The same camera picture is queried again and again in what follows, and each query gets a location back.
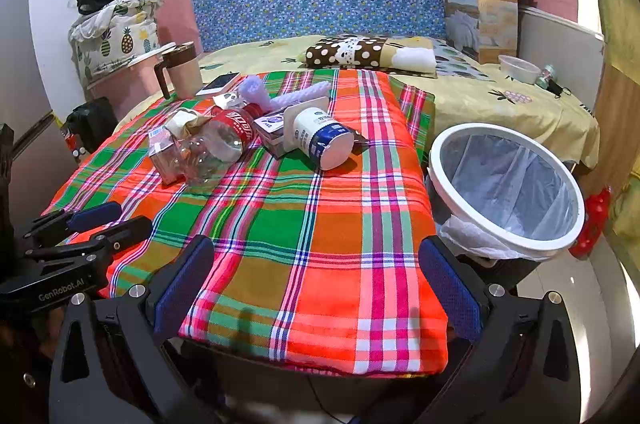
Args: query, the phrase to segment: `brown polka dot fabric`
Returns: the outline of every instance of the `brown polka dot fabric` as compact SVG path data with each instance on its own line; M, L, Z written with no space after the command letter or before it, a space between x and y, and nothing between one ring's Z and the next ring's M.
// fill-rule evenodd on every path
M350 68L380 68L382 48L387 38L343 34L323 38L306 50L307 67L340 66Z

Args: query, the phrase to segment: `yellow bed sheet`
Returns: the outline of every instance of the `yellow bed sheet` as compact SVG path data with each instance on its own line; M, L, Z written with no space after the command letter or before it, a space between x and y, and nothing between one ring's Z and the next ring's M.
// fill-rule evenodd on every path
M266 42L242 43L217 50L200 60L203 82L226 72L257 74L295 70L296 60L307 47L323 36L300 36ZM547 147L560 160L582 161L594 168L598 162L600 129L594 117L573 95L556 97L533 85L507 77L496 64L480 65L466 56L466 63L486 74L490 80L462 75L438 78L393 74L396 78L435 96L435 135L460 123L492 123L512 128ZM161 93L138 104L123 119L120 127L144 112Z

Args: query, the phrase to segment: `coca-cola bottle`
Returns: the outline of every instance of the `coca-cola bottle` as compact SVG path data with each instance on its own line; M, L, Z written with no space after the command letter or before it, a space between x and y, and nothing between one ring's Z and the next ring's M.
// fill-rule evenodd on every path
M225 109L180 143L182 172L193 192L209 193L254 140L253 121L262 115L254 104Z

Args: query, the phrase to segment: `blue gripper pad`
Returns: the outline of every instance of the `blue gripper pad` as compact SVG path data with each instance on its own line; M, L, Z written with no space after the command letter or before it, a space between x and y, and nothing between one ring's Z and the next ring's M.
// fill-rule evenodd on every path
M198 235L172 262L149 282L145 314L153 327L154 341L162 343L177 335L180 325L207 279L213 265L211 239Z
M481 313L469 289L436 245L428 239L420 243L418 262L456 334L471 343L477 343L482 332Z
M74 213L66 225L74 232L84 233L85 231L94 229L94 227L115 222L121 216L122 208L120 204L111 201Z

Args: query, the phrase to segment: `smartphone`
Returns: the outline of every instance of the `smartphone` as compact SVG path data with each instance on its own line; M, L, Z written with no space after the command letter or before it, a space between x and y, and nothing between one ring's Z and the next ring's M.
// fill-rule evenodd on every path
M196 97L204 98L224 94L236 84L239 77L239 72L229 72L228 74L220 75L213 81L204 85L204 87L196 93Z

